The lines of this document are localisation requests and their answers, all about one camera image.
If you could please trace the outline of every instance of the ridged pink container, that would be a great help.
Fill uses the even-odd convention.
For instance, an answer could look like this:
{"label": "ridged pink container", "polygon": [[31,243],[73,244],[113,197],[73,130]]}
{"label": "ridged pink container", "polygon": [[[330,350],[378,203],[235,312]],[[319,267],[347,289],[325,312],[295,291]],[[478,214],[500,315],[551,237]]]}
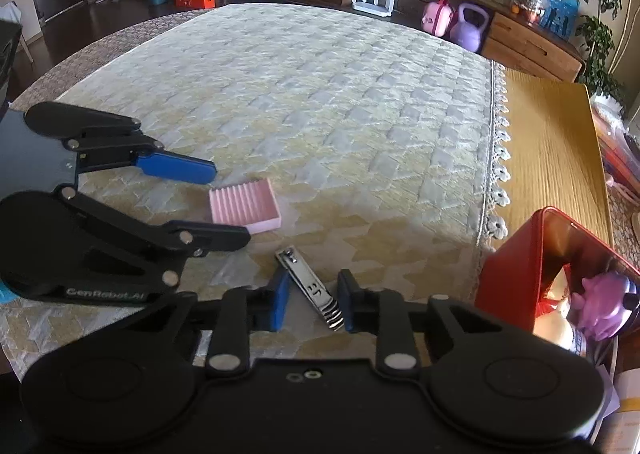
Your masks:
{"label": "ridged pink container", "polygon": [[269,179],[209,191],[213,222],[246,227],[250,234],[282,226],[280,209]]}

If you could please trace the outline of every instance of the black speaker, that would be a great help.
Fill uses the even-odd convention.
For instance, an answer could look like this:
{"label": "black speaker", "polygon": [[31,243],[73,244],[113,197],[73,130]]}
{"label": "black speaker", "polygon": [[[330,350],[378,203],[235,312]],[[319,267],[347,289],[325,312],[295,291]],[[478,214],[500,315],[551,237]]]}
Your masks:
{"label": "black speaker", "polygon": [[0,120],[6,111],[4,97],[21,32],[22,27],[19,24],[0,20]]}

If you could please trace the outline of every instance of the white chair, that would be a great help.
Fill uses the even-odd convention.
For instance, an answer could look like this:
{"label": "white chair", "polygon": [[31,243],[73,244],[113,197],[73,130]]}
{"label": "white chair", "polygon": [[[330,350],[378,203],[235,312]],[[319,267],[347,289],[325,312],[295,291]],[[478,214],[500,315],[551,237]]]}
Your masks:
{"label": "white chair", "polygon": [[[0,7],[0,19],[7,20],[8,22],[15,22],[20,24],[20,18],[22,17],[22,12],[20,8],[15,4],[15,2],[8,2],[6,5]],[[27,54],[27,58],[29,62],[33,64],[33,57],[31,56],[31,52],[29,51],[29,46],[27,46],[27,41],[25,41],[24,36],[20,34],[20,45],[22,49]]]}

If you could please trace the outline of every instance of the chair leg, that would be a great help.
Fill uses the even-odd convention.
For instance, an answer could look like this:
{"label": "chair leg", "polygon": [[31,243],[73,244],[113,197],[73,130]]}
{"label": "chair leg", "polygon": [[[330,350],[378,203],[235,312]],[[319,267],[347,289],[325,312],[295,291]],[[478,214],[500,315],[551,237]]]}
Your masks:
{"label": "chair leg", "polygon": [[29,59],[29,62],[33,64],[33,57],[31,56],[31,52],[29,51],[29,46],[27,46],[27,41],[25,41],[23,35],[20,36],[20,45],[22,46],[22,49],[24,50],[24,52],[27,54],[27,58]]}

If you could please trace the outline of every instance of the pink bag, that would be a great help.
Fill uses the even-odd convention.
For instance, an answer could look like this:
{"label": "pink bag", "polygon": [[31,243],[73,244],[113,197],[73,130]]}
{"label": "pink bag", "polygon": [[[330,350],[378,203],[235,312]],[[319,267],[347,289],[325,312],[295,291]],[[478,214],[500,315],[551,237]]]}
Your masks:
{"label": "pink bag", "polygon": [[430,2],[424,7],[422,29],[436,37],[442,37],[447,33],[453,14],[453,8],[449,6],[447,0]]}

